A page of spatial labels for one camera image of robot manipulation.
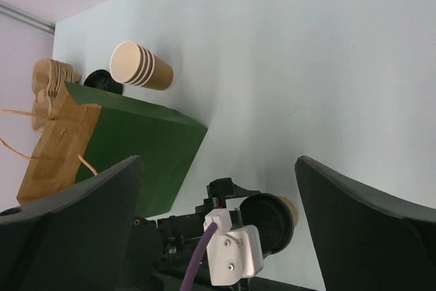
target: stacked paper cups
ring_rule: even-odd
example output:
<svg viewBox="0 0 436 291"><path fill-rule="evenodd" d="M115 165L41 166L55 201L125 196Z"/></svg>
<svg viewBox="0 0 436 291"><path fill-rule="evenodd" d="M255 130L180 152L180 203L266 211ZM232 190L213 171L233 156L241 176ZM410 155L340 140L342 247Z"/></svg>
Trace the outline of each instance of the stacked paper cups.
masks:
<svg viewBox="0 0 436 291"><path fill-rule="evenodd" d="M110 58L110 75L125 85L166 90L174 80L174 71L148 49L132 42L121 42Z"/></svg>
<svg viewBox="0 0 436 291"><path fill-rule="evenodd" d="M32 113L40 117L47 117L52 110L52 104L63 82L79 82L81 75L74 71L69 63L62 63L53 59L40 59L33 66L32 91L35 94ZM46 121L32 118L33 131L44 131Z"/></svg>

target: brown paper bag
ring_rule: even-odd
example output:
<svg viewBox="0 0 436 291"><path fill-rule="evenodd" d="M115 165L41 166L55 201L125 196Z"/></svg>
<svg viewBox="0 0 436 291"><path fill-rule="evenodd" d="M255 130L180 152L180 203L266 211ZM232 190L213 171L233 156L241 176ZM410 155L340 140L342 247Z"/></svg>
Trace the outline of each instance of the brown paper bag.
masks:
<svg viewBox="0 0 436 291"><path fill-rule="evenodd" d="M63 84L33 150L17 200L26 204L74 184L101 107L78 106Z"/></svg>

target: beige paper cup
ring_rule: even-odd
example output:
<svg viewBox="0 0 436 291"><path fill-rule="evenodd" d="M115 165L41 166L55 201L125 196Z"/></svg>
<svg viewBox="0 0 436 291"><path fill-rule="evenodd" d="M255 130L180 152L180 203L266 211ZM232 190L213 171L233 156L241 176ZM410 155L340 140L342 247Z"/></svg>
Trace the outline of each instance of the beige paper cup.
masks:
<svg viewBox="0 0 436 291"><path fill-rule="evenodd" d="M140 47L133 41L124 41L112 53L110 75L118 83L129 84L138 77L143 65L144 57Z"/></svg>
<svg viewBox="0 0 436 291"><path fill-rule="evenodd" d="M48 81L38 80L35 76L32 76L32 91L37 94L42 89L46 89L48 86Z"/></svg>
<svg viewBox="0 0 436 291"><path fill-rule="evenodd" d="M279 197L281 201L283 201L286 205L287 208L289 208L289 210L291 211L292 214L292 220L294 221L294 228L297 226L298 223L298 211L297 211L297 207L295 207L295 204L285 198L285 197Z"/></svg>
<svg viewBox="0 0 436 291"><path fill-rule="evenodd" d="M51 111L51 102L46 98L42 102L35 101L32 106L32 113L41 117L48 117ZM37 133L42 133L46 126L46 120L37 117L32 117L32 130Z"/></svg>
<svg viewBox="0 0 436 291"><path fill-rule="evenodd" d="M155 67L152 67L149 77L140 86L160 91L168 89L174 80L172 67L152 53L151 58Z"/></svg>
<svg viewBox="0 0 436 291"><path fill-rule="evenodd" d="M137 85L144 78L144 75L146 75L146 71L149 69L150 66L150 59L149 56L146 54L145 49L139 44L137 44L137 46L141 51L141 67L136 72L135 78L132 81L128 82L129 85Z"/></svg>
<svg viewBox="0 0 436 291"><path fill-rule="evenodd" d="M46 89L41 89L38 94L36 95L36 100L38 102L44 102L47 98L47 90Z"/></svg>
<svg viewBox="0 0 436 291"><path fill-rule="evenodd" d="M73 71L73 78L75 83L79 83L80 80L82 80L82 75L79 74L78 72Z"/></svg>
<svg viewBox="0 0 436 291"><path fill-rule="evenodd" d="M153 71L153 69L155 67L155 62L153 60L153 56L152 56L151 52L144 47L141 47L141 49L145 53L147 65L144 68L144 70L141 72L141 79L137 83L134 84L136 86L139 86L139 85L142 85L143 83L145 83L145 81L150 76L150 73Z"/></svg>
<svg viewBox="0 0 436 291"><path fill-rule="evenodd" d="M51 96L56 97L57 96L57 91L56 91L57 89L56 88L57 88L57 83L58 83L57 81L59 79L59 75L57 73L57 68L50 70L49 76L50 76L50 81L49 81L48 86L47 86L47 93Z"/></svg>
<svg viewBox="0 0 436 291"><path fill-rule="evenodd" d="M33 66L32 74L36 80L48 82L48 72L52 69L52 59L40 59Z"/></svg>

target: twine handle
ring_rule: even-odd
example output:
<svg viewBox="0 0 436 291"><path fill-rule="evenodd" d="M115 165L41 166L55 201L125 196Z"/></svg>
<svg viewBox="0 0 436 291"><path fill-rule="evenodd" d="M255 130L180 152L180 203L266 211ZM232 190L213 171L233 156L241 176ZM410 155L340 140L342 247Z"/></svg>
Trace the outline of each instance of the twine handle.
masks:
<svg viewBox="0 0 436 291"><path fill-rule="evenodd" d="M7 114L19 114L19 115L25 115L25 116L30 116L30 117L36 117L37 119L43 119L45 121L55 121L56 120L53 117L40 116L40 115L33 114L32 112L25 112L23 110L0 109L0 112L4 112Z"/></svg>
<svg viewBox="0 0 436 291"><path fill-rule="evenodd" d="M79 157L80 161L82 162L82 164L84 164L87 168L89 168L89 170L94 174L94 176L98 174L97 171L95 170L95 168L92 167L92 165L89 162L84 160L81 155L78 155L78 157Z"/></svg>
<svg viewBox="0 0 436 291"><path fill-rule="evenodd" d="M32 112L25 112L23 110L8 110L8 109L0 109L0 112L4 112L4 113L8 113L8 114L20 114L20 115L25 115L25 116L30 116L30 117L36 117L37 119L43 119L45 121L55 121L55 118L52 117L43 117L43 116L39 116L36 114L33 114ZM35 157L29 157L26 156L22 153L20 153L19 151L15 150L14 148L12 148L10 145L8 145L6 143L5 140L3 140L2 138L0 138L0 143L5 146L6 149L10 150L11 152L13 152L14 154L16 154L17 156L19 156L20 158L26 159L26 160L33 160L33 159L37 159ZM79 160L94 174L97 175L97 171L95 170L94 167L92 167L92 165L90 165L89 162L87 162L86 160L84 160L84 158L81 155L78 155Z"/></svg>
<svg viewBox="0 0 436 291"><path fill-rule="evenodd" d="M0 138L0 143L6 147L6 149L9 149L10 151L12 151L14 154L16 154L17 156L23 158L23 159L27 159L27 160L32 160L35 159L33 157L29 157L26 155L23 155L22 153L18 152L17 150L15 150L14 148L12 148L10 145L8 145L5 140L3 140L2 138Z"/></svg>

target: black cup lid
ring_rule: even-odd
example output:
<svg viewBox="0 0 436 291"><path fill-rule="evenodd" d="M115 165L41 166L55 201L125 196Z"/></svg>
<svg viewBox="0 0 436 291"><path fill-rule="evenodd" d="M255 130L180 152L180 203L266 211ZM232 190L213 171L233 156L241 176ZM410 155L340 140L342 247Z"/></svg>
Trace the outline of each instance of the black cup lid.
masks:
<svg viewBox="0 0 436 291"><path fill-rule="evenodd" d="M116 82L111 76L110 73L106 70L97 70L92 72L83 85L96 88L112 93L116 93L118 95L123 94L123 85L121 83Z"/></svg>

